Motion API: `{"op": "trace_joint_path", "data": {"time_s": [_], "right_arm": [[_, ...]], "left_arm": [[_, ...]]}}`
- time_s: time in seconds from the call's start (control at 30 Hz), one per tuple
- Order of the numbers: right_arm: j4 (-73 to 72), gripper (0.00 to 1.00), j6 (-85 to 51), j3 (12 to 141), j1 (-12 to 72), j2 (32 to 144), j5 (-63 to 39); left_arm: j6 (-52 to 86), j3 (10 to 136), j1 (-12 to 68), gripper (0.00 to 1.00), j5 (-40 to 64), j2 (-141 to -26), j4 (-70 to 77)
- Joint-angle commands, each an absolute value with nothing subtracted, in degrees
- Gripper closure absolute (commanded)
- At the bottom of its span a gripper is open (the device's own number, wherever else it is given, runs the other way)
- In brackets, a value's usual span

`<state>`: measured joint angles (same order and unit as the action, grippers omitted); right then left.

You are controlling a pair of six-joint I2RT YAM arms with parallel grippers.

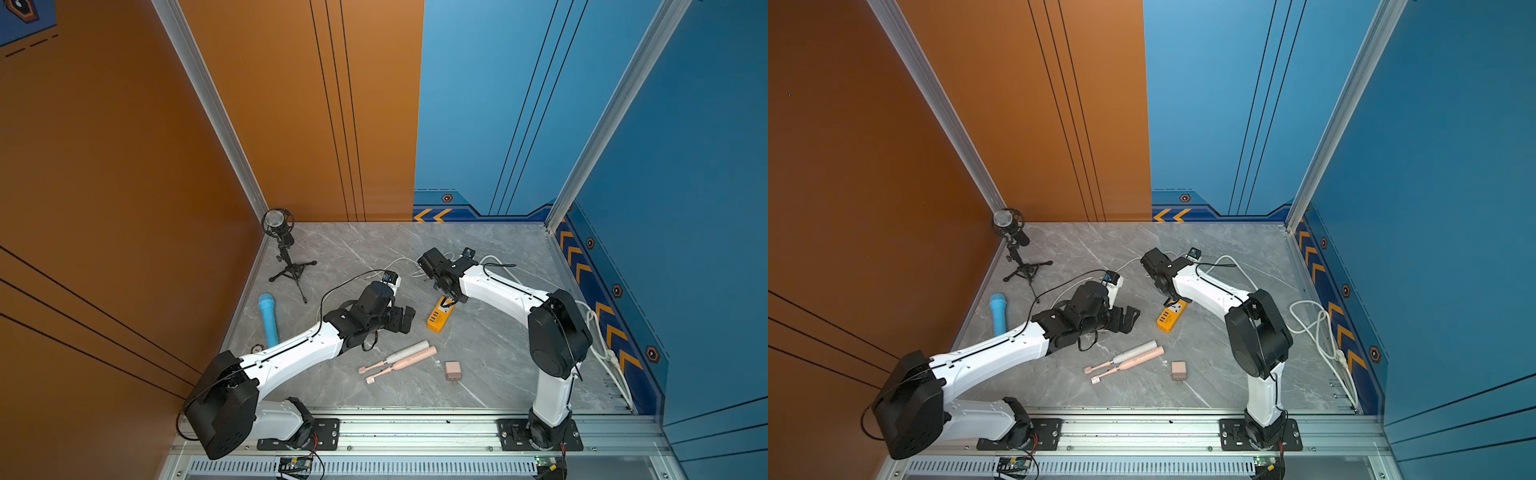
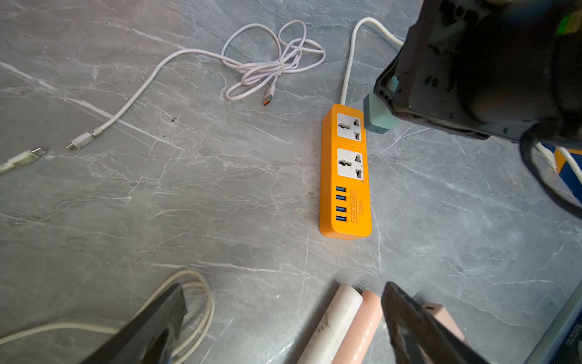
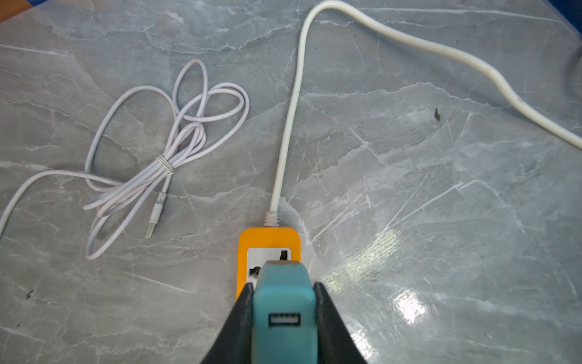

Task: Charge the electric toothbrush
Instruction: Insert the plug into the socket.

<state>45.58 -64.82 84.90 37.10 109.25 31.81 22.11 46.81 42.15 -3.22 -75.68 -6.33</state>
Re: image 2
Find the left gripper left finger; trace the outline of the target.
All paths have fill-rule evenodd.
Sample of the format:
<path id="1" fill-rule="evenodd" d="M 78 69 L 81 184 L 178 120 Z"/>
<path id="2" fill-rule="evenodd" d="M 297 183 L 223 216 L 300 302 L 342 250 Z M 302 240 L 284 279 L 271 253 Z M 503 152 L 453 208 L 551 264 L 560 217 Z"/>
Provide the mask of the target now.
<path id="1" fill-rule="evenodd" d="M 171 285 L 82 364 L 176 363 L 173 350 L 185 313 L 182 285 Z"/>

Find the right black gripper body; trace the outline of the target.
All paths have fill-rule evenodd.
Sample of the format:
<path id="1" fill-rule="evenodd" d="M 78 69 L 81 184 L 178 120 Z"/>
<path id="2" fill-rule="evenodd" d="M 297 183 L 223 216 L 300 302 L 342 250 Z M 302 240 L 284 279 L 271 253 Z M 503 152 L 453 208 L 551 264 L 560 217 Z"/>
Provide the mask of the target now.
<path id="1" fill-rule="evenodd" d="M 425 1 L 374 94 L 397 118 L 451 134 L 581 138 L 579 1 Z"/>

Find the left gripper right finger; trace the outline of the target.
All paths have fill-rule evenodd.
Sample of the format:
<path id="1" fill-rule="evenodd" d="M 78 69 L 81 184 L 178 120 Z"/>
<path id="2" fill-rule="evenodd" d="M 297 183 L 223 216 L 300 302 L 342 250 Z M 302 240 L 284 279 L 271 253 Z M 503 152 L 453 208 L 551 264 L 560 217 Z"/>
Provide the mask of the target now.
<path id="1" fill-rule="evenodd" d="M 386 283 L 381 305 L 397 363 L 486 362 L 395 283 Z"/>

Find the teal charger adapter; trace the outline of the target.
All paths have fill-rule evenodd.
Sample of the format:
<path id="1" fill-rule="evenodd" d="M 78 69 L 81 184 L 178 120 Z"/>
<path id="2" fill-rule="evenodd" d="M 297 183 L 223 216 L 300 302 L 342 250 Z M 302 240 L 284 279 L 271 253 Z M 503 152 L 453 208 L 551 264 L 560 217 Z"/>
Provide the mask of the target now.
<path id="1" fill-rule="evenodd" d="M 381 96 L 372 91 L 365 97 L 364 121 L 367 132 L 384 134 L 401 122 L 391 109 L 398 85 L 398 78 L 392 76 L 388 79 L 387 91 L 383 91 Z"/>

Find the orange power strip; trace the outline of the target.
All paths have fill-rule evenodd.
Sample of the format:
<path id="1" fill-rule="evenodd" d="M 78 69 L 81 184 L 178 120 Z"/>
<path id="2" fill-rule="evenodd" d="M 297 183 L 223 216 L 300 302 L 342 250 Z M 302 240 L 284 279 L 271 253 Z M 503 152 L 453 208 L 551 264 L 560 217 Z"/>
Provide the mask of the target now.
<path id="1" fill-rule="evenodd" d="M 335 104 L 321 125 L 319 230 L 348 241 L 372 232 L 364 114 Z"/>

